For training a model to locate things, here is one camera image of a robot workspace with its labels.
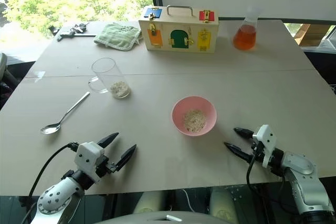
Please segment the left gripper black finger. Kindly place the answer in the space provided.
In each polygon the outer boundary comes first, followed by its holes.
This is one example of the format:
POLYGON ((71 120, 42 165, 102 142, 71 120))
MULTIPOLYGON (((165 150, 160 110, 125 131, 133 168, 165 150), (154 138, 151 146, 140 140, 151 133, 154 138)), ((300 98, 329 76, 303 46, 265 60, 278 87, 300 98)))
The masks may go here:
POLYGON ((116 167, 116 171, 119 171, 128 161, 129 159, 132 157, 133 153, 136 150, 137 145, 134 144, 132 147, 130 147, 127 151, 125 151, 120 160, 116 163, 115 167, 116 167))
POLYGON ((112 141, 119 135, 119 132, 112 133, 104 138, 102 138, 97 144, 102 147, 106 148, 108 145, 112 143, 112 141))

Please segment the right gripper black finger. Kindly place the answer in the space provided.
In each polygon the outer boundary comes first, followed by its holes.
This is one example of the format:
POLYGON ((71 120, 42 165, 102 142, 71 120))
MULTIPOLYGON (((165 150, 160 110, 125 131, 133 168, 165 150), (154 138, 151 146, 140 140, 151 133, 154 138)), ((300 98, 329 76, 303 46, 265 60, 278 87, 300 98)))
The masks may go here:
POLYGON ((241 158, 242 160, 246 161, 248 164, 251 162, 253 156, 251 154, 245 153, 239 148, 238 146, 224 142, 224 145, 236 156, 241 158))
POLYGON ((235 127, 234 131, 236 134, 238 134, 242 138, 253 138, 254 132, 249 129, 235 127))

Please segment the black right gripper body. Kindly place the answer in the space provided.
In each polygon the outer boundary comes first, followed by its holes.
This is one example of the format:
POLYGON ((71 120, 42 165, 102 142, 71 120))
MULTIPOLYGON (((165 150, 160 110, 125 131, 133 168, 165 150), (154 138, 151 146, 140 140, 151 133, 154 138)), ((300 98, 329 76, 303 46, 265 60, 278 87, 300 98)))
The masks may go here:
POLYGON ((252 143, 251 148, 253 150, 252 160, 254 160, 254 162, 263 163, 264 157, 265 157, 265 153, 264 153, 265 146, 264 146, 264 144, 261 141, 254 141, 252 143))

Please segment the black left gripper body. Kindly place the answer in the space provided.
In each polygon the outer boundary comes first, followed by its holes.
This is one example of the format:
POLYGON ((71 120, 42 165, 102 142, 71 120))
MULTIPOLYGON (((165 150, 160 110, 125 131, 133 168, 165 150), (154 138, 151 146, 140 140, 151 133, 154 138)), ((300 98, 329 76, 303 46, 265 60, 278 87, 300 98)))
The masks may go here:
POLYGON ((106 174, 111 174, 117 171, 117 165, 113 162, 110 162, 108 157, 102 156, 97 160, 96 174, 99 178, 104 177, 106 174))

